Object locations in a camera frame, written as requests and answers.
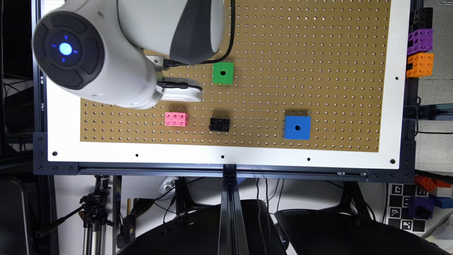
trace wire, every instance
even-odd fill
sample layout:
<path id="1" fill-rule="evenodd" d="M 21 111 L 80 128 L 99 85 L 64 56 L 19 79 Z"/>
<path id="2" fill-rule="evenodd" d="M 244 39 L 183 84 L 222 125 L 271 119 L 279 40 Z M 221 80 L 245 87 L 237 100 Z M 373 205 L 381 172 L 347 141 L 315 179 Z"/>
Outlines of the wire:
<path id="1" fill-rule="evenodd" d="M 269 198 L 269 201 L 275 197 L 275 194 L 277 193 L 277 189 L 278 189 L 278 184 L 279 184 L 279 183 L 280 183 L 280 179 L 278 179 L 277 185 L 275 185 L 274 193 L 273 193 L 272 196 Z"/>
<path id="2" fill-rule="evenodd" d="M 23 82 L 26 82 L 26 81 L 30 81 L 31 79 L 24 79 L 22 81 L 15 81 L 15 82 L 11 82 L 10 84 L 7 84 L 7 83 L 4 83 L 5 85 L 14 85 L 14 84 L 19 84 L 19 83 L 23 83 Z"/>
<path id="3" fill-rule="evenodd" d="M 187 82 L 175 82 L 175 81 L 160 81 L 157 83 L 157 86 L 160 86 L 163 89 L 188 89 L 194 88 L 200 91 L 203 90 L 202 87 L 196 85 L 190 85 Z"/>
<path id="4" fill-rule="evenodd" d="M 260 233 L 261 233 L 261 240 L 263 240 L 263 247 L 264 247 L 264 254 L 268 254 L 268 250 L 266 249 L 266 242 L 264 241 L 264 234 L 263 234 L 263 227 L 261 226 L 261 206 L 260 206 L 260 186 L 258 186 L 258 182 L 260 179 L 258 178 L 256 180 L 256 204 L 258 205 L 258 226 L 260 227 Z"/>
<path id="5" fill-rule="evenodd" d="M 20 90 L 18 90 L 17 88 L 13 87 L 13 86 L 10 85 L 10 84 L 3 84 L 3 86 L 8 86 L 8 87 L 14 89 L 14 90 L 17 91 L 17 92 L 21 92 Z"/>
<path id="6" fill-rule="evenodd" d="M 283 193 L 283 186 L 285 185 L 285 180 L 283 179 L 283 182 L 282 182 L 282 188 L 280 188 L 280 194 L 278 196 L 278 203 L 277 203 L 277 211 L 278 211 L 278 207 L 280 205 L 280 199 L 282 198 L 282 193 Z"/>
<path id="7" fill-rule="evenodd" d="M 230 29 L 230 35 L 229 35 L 229 44 L 228 44 L 228 49 L 226 50 L 225 54 L 218 58 L 218 59 L 211 59 L 211 60 L 206 60 L 204 62 L 201 62 L 200 64 L 214 64 L 218 62 L 224 61 L 228 55 L 231 53 L 231 50 L 233 49 L 233 44 L 234 44 L 234 28 L 236 27 L 236 4 L 235 0 L 231 0 L 231 29 Z M 171 59 L 165 59 L 164 60 L 164 66 L 166 67 L 178 67 L 181 65 L 187 65 L 175 60 Z"/>
<path id="8" fill-rule="evenodd" d="M 338 184 L 336 184 L 336 183 L 333 183 L 333 182 L 331 182 L 331 181 L 326 181 L 326 182 L 328 182 L 328 183 L 330 183 L 330 184 L 332 184 L 332 185 L 334 185 L 334 186 L 337 186 L 337 187 L 339 187 L 339 188 L 345 190 L 344 187 L 342 187 L 342 186 L 340 186 L 340 185 L 338 185 Z M 368 208 L 368 210 L 369 210 L 369 211 L 371 212 L 371 214 L 373 215 L 373 220 L 376 221 L 376 215 L 374 214 L 374 211 L 373 211 L 373 209 L 371 208 L 371 206 L 369 206 L 368 203 L 367 203 L 364 199 L 360 199 L 360 198 L 358 198 L 358 199 L 361 200 L 363 203 L 365 203 L 365 206 Z"/>
<path id="9" fill-rule="evenodd" d="M 163 208 L 162 206 L 158 205 L 156 202 L 154 202 L 154 204 L 155 204 L 158 208 L 161 208 L 162 210 L 168 211 L 169 213 L 176 214 L 176 212 L 173 212 L 173 211 L 170 211 L 170 210 L 168 210 L 168 209 L 165 209 L 165 208 Z"/>
<path id="10" fill-rule="evenodd" d="M 418 134 L 453 135 L 453 132 L 425 132 L 425 131 L 419 131 L 419 129 L 418 129 L 418 116 L 419 116 L 421 101 L 422 101 L 422 98 L 417 96 L 417 107 L 415 108 L 415 131 L 414 131 L 414 136 L 417 136 Z"/>
<path id="11" fill-rule="evenodd" d="M 179 185 L 179 186 L 181 187 L 181 186 L 184 186 L 184 185 L 188 185 L 188 184 L 194 183 L 194 182 L 199 181 L 199 180 L 204 179 L 204 178 L 205 178 L 205 177 L 200 177 L 200 178 L 197 178 L 197 179 L 195 179 L 195 180 L 193 180 L 193 181 L 188 181 L 188 182 L 186 182 L 185 184 L 182 184 L 182 185 Z M 165 194 L 163 194 L 163 195 L 161 195 L 160 197 L 154 199 L 154 204 L 156 204 L 156 201 L 157 201 L 157 200 L 163 198 L 166 194 L 170 193 L 170 191 L 172 191 L 172 190 L 175 189 L 175 188 L 176 188 L 176 187 L 171 188 L 169 191 L 165 192 Z M 175 203 L 175 201 L 176 201 L 176 196 L 174 195 L 173 198 L 171 199 L 171 202 L 170 202 L 170 205 L 168 206 L 168 208 L 167 208 L 167 209 L 164 209 L 164 210 L 165 210 L 165 214 L 164 214 L 164 219 L 162 220 L 162 222 L 163 222 L 163 225 L 164 225 L 164 227 L 165 227 L 165 230 L 167 230 L 167 226 L 166 226 L 166 224 L 165 224 L 165 217 L 167 216 L 167 213 L 170 212 L 170 213 L 176 214 L 176 212 L 171 212 L 171 211 L 170 211 L 170 207 Z"/>
<path id="12" fill-rule="evenodd" d="M 385 217 L 386 217 L 386 214 L 387 214 L 387 202 L 389 200 L 389 184 L 385 183 L 385 186 L 386 186 L 386 189 L 385 189 L 385 207 L 384 207 L 384 213 L 382 214 L 381 223 L 385 222 Z"/>
<path id="13" fill-rule="evenodd" d="M 433 134 L 433 135 L 453 135 L 453 132 L 424 132 L 417 131 L 418 134 Z"/>
<path id="14" fill-rule="evenodd" d="M 266 208 L 268 209 L 268 215 L 269 215 L 269 193 L 268 193 L 269 185 L 268 185 L 268 179 L 267 178 L 265 179 L 265 183 L 266 183 L 266 205 L 267 205 Z M 272 240 L 272 235 L 271 235 L 271 232 L 270 232 L 270 223 L 269 223 L 268 215 L 266 215 L 266 218 L 268 219 L 268 231 L 269 231 L 268 251 L 269 251 L 269 254 L 272 254 L 272 251 L 270 250 L 270 240 Z"/>
<path id="15" fill-rule="evenodd" d="M 168 208 L 165 210 L 164 214 L 164 219 L 162 220 L 162 225 L 165 227 L 165 230 L 167 230 L 167 225 L 165 224 L 165 217 L 167 216 L 167 213 L 170 211 L 170 207 L 175 203 L 176 201 L 176 196 L 174 195 L 173 198 L 171 199 L 170 205 L 168 205 Z"/>

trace pegboard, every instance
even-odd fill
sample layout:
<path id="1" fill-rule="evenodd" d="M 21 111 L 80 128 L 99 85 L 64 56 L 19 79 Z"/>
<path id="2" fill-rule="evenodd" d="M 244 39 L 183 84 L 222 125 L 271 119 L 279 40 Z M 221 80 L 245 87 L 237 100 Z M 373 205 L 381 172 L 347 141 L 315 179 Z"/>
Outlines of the pegboard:
<path id="1" fill-rule="evenodd" d="M 182 66 L 164 75 L 199 81 L 202 102 L 140 111 L 82 100 L 81 141 L 378 152 L 390 1 L 236 5 L 233 84 L 213 84 L 211 64 Z M 188 113 L 189 126 L 165 126 L 166 111 Z M 311 116 L 310 140 L 284 139 L 285 115 Z M 210 118 L 229 118 L 230 131 L 211 132 Z"/>

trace metal frame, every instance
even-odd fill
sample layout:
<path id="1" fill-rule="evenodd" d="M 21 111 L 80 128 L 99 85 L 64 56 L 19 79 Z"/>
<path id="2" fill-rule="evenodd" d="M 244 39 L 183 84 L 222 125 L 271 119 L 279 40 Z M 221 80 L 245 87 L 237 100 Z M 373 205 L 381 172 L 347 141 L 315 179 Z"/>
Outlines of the metal frame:
<path id="1" fill-rule="evenodd" d="M 421 1 L 413 1 L 411 10 L 423 6 Z M 150 176 L 216 176 L 222 177 L 223 164 L 154 164 L 117 162 L 66 162 L 48 161 L 47 156 L 47 98 L 45 75 L 36 61 L 35 76 L 35 133 L 33 135 L 33 163 L 35 174 L 77 175 L 150 175 Z M 405 82 L 404 106 L 416 106 L 418 80 L 411 78 Z M 396 160 L 399 169 L 351 169 L 327 167 L 294 166 L 251 166 L 237 165 L 237 177 L 246 178 L 286 178 L 332 181 L 369 181 L 410 183 L 414 179 L 415 168 L 415 121 L 405 119 L 401 132 L 400 159 Z"/>

